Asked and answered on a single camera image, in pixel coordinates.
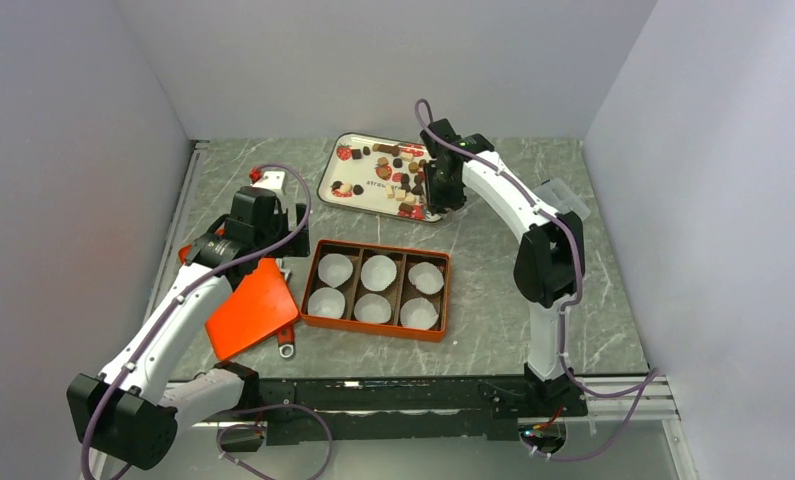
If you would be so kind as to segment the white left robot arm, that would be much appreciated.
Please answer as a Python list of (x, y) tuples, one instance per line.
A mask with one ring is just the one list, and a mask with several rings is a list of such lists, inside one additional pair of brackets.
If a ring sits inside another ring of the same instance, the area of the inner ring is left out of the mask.
[(132, 467), (155, 467), (184, 428), (223, 411), (237, 420), (258, 411), (259, 375), (235, 362), (222, 361), (178, 388), (167, 383), (191, 340), (261, 260), (309, 256), (312, 196), (286, 207), (282, 191), (240, 188), (230, 211), (191, 242), (138, 333), (96, 375), (78, 374), (68, 386), (84, 478), (94, 476), (92, 451), (123, 461), (114, 475), (121, 478)]

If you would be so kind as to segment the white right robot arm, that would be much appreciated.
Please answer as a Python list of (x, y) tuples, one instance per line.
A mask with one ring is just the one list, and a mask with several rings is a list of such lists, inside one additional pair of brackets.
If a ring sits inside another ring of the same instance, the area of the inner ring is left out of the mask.
[(562, 360), (564, 323), (550, 312), (581, 295), (582, 221), (541, 200), (483, 135), (461, 137), (448, 120), (440, 119), (423, 126), (421, 139), (431, 157), (423, 168), (428, 211), (444, 215), (459, 210), (466, 203), (465, 192), (472, 190), (519, 242), (513, 279), (530, 314), (524, 401), (533, 413), (547, 415), (574, 389)]

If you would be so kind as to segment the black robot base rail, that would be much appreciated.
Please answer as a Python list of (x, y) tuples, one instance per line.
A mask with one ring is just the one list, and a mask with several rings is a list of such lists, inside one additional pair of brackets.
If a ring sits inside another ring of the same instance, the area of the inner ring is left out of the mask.
[(253, 422), (269, 446), (324, 439), (397, 440), (479, 437), (516, 441), (534, 423), (560, 426), (588, 413), (567, 380), (525, 374), (262, 379), (218, 421)]

